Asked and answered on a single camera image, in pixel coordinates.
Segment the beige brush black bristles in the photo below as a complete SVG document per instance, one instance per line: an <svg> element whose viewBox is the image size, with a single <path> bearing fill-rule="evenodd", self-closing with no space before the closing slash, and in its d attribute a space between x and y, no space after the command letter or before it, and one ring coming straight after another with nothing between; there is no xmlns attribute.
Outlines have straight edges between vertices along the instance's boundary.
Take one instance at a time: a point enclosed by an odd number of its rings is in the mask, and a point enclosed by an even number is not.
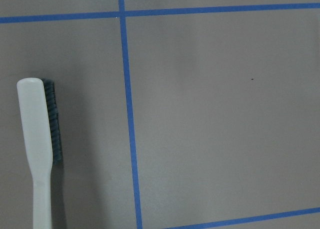
<svg viewBox="0 0 320 229"><path fill-rule="evenodd" d="M51 172L62 160L55 84L29 77L17 82L25 151L33 185L33 228L52 228Z"/></svg>

